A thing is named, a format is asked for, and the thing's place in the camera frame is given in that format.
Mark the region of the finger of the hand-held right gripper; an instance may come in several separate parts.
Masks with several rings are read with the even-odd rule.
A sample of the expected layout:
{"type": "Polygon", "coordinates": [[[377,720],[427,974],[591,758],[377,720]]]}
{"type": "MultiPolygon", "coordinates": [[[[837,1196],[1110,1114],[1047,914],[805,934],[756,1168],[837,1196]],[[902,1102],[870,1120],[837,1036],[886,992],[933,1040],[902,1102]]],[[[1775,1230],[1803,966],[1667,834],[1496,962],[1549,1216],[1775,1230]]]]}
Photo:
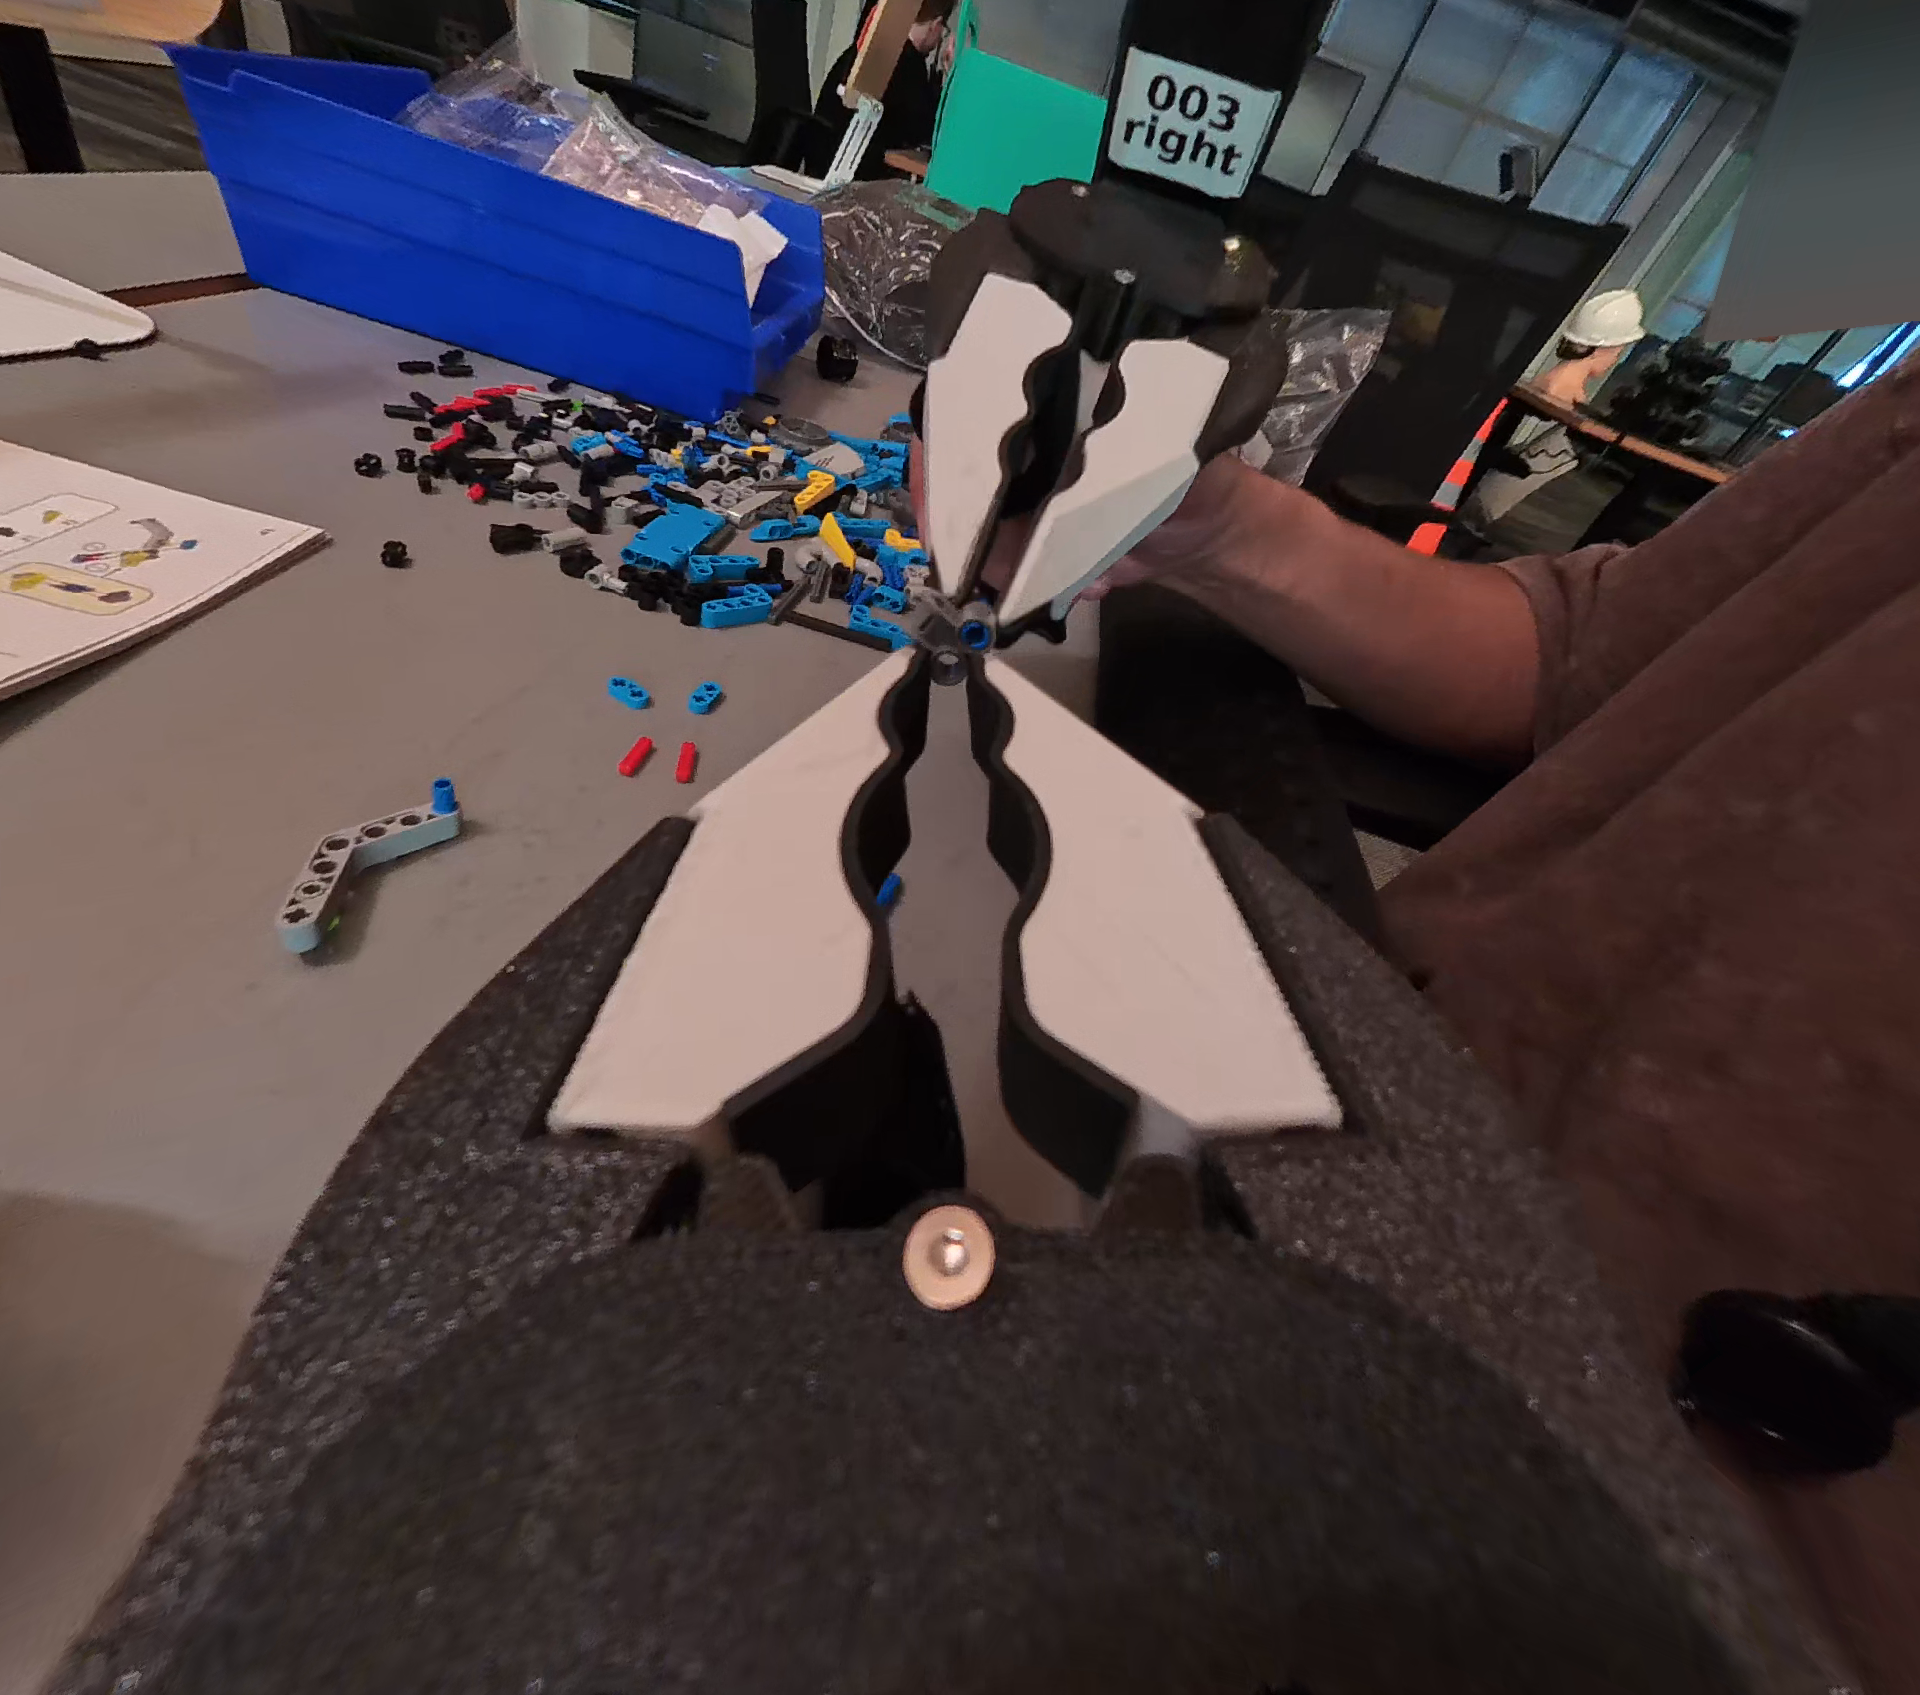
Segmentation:
{"type": "Polygon", "coordinates": [[[1188,340],[1138,340],[1118,354],[1105,380],[1115,412],[1075,440],[1068,476],[1037,508],[995,608],[1000,630],[1061,620],[1173,514],[1228,376],[1224,356],[1188,340]]]}
{"type": "Polygon", "coordinates": [[[1069,332],[1069,316],[1042,288],[986,276],[926,370],[919,524],[942,594],[972,592],[1012,482],[1007,452],[1030,422],[1027,376],[1069,332]]]}

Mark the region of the black mesh chair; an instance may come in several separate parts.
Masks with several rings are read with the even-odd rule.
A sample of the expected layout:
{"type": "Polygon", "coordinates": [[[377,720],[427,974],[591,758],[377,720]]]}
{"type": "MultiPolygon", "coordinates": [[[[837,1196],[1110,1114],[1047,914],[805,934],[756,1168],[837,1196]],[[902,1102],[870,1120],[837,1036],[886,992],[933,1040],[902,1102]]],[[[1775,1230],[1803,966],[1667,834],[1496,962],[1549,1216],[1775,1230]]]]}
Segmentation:
{"type": "Polygon", "coordinates": [[[1283,258],[1278,300],[1388,322],[1306,492],[1405,546],[1439,524],[1445,474],[1623,238],[1617,222],[1563,220],[1349,158],[1283,258]]]}

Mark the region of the grey angled beam piece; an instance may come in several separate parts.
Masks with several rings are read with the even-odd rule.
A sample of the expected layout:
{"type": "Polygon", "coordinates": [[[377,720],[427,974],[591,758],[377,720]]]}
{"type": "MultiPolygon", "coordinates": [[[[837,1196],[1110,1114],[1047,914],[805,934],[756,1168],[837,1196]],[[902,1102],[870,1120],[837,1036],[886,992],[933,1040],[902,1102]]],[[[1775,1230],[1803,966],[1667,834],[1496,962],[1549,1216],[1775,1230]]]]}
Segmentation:
{"type": "Polygon", "coordinates": [[[455,816],[436,820],[427,804],[321,836],[277,910],[279,946],[298,956],[318,952],[338,926],[354,878],[458,840],[465,826],[461,806],[455,816]]]}

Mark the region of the blue plastic bin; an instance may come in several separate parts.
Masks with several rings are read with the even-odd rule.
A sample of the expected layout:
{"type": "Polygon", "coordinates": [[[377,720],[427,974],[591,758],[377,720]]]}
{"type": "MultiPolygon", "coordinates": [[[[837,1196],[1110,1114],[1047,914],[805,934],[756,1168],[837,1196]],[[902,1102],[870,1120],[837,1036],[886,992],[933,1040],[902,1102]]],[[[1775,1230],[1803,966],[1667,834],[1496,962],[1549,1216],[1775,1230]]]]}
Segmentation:
{"type": "Polygon", "coordinates": [[[481,356],[715,418],[770,388],[823,316],[821,224],[756,300],[726,240],[426,138],[415,70],[168,46],[245,274],[481,356]]]}

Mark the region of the person's right hand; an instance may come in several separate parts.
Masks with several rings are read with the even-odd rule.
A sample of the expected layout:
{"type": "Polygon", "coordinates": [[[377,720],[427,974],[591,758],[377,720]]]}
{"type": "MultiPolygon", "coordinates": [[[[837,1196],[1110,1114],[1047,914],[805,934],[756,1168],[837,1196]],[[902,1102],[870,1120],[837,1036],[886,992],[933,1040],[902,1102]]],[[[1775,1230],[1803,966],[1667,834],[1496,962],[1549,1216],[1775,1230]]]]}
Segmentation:
{"type": "Polygon", "coordinates": [[[1306,590],[1309,564],[1335,536],[1317,500],[1228,454],[1087,594],[1155,586],[1194,604],[1283,604],[1306,590]]]}

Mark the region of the brown shirt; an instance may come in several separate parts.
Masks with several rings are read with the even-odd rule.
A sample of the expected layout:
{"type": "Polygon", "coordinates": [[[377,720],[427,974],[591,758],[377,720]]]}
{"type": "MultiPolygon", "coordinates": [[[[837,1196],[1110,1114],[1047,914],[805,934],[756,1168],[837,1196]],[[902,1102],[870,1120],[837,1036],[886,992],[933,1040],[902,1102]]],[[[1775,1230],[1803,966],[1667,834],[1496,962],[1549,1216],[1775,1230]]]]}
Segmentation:
{"type": "Polygon", "coordinates": [[[1533,758],[1381,894],[1663,1378],[1716,1290],[1916,1296],[1917,378],[1505,566],[1533,758]]]}

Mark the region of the pile of small brick pieces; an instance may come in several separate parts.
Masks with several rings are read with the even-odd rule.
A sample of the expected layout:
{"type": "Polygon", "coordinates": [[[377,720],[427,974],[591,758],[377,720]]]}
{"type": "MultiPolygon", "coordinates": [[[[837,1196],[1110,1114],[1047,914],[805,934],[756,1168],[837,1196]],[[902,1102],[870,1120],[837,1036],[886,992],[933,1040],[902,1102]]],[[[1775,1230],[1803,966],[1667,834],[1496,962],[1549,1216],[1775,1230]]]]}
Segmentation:
{"type": "Polygon", "coordinates": [[[546,556],[692,630],[912,644],[931,570],[908,490],[910,412],[845,430],[760,390],[687,416],[559,376],[490,378],[463,350],[396,374],[386,432],[352,472],[463,502],[495,556],[546,556]]]}

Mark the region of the clear bags in bin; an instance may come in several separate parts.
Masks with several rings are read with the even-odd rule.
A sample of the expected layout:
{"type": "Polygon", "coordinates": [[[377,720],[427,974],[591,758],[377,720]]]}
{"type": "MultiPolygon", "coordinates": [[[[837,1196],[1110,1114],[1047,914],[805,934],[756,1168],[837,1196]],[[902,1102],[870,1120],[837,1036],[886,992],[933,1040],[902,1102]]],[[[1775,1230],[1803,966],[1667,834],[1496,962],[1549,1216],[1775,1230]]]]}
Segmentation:
{"type": "Polygon", "coordinates": [[[763,192],[655,142],[609,98],[546,82],[513,30],[439,76],[396,124],[729,242],[752,306],[787,248],[763,192]]]}

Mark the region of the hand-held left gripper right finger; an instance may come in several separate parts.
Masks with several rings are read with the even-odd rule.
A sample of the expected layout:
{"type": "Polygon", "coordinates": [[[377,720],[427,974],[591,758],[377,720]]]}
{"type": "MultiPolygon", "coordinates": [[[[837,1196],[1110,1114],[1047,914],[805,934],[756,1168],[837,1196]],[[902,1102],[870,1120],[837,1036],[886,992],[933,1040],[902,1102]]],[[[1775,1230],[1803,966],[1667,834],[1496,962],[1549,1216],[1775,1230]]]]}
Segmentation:
{"type": "Polygon", "coordinates": [[[1104,1194],[1141,1132],[1337,1132],[1341,1104],[1202,810],[1006,660],[968,676],[986,848],[1014,892],[997,1090],[1020,1140],[1104,1194]]]}

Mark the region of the person's right forearm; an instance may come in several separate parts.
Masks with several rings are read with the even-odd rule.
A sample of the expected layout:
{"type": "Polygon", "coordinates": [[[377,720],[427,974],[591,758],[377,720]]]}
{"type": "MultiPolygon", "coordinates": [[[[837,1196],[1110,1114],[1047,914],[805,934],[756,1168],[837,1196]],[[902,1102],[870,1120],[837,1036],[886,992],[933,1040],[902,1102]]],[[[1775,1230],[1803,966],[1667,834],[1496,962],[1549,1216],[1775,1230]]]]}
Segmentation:
{"type": "Polygon", "coordinates": [[[1497,566],[1417,556],[1295,490],[1283,496],[1270,652],[1395,740],[1521,764],[1542,682],[1523,590],[1497,566]]]}

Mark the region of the grey desk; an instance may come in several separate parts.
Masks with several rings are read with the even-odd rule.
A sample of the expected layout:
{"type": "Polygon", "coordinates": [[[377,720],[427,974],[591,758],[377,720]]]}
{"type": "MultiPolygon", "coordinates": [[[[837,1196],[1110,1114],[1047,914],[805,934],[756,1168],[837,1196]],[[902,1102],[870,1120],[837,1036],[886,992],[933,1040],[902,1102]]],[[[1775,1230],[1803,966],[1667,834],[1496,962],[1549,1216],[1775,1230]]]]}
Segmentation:
{"type": "Polygon", "coordinates": [[[324,530],[183,628],[3,704],[3,1691],[35,1691],[196,1444],[254,1302],[424,1044],[660,816],[860,676],[790,626],[704,634],[354,456],[448,348],[239,290],[202,174],[3,182],[19,254],[156,342],[3,368],[3,438],[324,530]],[[626,676],[648,710],[609,700],[626,676]],[[717,682],[705,718],[685,698],[717,682]],[[616,762],[655,748],[632,780],[616,762]],[[430,800],[458,840],[276,916],[313,844],[430,800]]]}

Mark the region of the clear plastic bag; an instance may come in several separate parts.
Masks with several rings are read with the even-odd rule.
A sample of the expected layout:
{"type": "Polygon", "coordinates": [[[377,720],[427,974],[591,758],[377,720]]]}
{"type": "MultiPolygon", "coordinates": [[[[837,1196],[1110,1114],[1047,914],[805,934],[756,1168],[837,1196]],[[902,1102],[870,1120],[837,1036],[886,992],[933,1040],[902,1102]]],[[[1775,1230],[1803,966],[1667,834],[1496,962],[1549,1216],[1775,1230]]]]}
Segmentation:
{"type": "MultiPolygon", "coordinates": [[[[905,182],[862,182],[817,200],[827,318],[908,368],[930,358],[927,284],[938,256],[977,212],[905,182]]],[[[1376,370],[1379,308],[1267,308],[1239,336],[1238,370],[1270,388],[1238,458],[1299,486],[1335,420],[1376,370]]]]}

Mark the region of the black perforated foam mat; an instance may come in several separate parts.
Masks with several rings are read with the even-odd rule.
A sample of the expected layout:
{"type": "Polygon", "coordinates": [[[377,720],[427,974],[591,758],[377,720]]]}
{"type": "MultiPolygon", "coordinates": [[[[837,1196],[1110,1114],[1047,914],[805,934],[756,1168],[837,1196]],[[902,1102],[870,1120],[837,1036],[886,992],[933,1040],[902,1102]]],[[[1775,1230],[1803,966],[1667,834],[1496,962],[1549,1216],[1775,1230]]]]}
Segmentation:
{"type": "Polygon", "coordinates": [[[1094,726],[1206,816],[1234,818],[1369,944],[1379,908],[1359,838],[1426,850],[1515,774],[1309,700],[1286,664],[1154,586],[1097,608],[1094,726]]]}

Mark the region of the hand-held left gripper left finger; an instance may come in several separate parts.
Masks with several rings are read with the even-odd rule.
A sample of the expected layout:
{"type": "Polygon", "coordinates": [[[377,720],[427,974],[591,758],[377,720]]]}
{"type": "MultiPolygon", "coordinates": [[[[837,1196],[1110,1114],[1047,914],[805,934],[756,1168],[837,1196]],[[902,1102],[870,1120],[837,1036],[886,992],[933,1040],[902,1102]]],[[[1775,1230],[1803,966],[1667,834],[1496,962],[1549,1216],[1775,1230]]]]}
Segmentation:
{"type": "Polygon", "coordinates": [[[882,896],[931,690],[924,654],[891,654],[692,808],[549,1134],[756,1156],[790,1190],[960,1188],[947,1060],[882,896]]]}

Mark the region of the teal plastic folder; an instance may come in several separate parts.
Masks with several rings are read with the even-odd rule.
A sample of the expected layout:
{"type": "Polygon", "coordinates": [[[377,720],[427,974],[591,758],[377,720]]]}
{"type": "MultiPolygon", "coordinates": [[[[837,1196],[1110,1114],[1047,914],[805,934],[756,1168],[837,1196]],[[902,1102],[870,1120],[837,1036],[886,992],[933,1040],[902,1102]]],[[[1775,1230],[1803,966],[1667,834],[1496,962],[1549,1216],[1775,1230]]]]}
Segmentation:
{"type": "Polygon", "coordinates": [[[960,0],[924,188],[974,212],[1006,214],[1049,180],[1090,184],[1105,102],[995,58],[977,44],[977,8],[960,0]]]}

